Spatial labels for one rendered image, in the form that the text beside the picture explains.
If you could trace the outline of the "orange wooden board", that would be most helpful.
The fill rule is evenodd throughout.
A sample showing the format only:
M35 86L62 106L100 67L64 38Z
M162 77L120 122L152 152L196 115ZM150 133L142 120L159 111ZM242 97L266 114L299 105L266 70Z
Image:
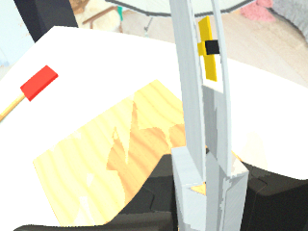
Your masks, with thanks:
M32 163L61 227L97 226L118 215L178 146L186 146L182 101L155 78Z

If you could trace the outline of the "red spatula with wooden handle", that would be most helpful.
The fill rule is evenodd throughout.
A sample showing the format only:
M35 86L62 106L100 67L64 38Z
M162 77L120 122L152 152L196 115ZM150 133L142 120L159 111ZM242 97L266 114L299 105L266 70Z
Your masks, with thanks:
M24 82L24 84L20 86L22 93L15 98L11 105L8 105L7 109L4 109L3 113L0 115L0 122L16 107L16 104L19 104L19 101L24 99L24 97L27 96L27 99L30 101L35 99L41 90L45 89L47 85L53 84L53 81L57 80L58 77L58 73L55 73L55 70L50 68L49 65L43 66L38 73L35 73L35 76L32 76L30 80Z

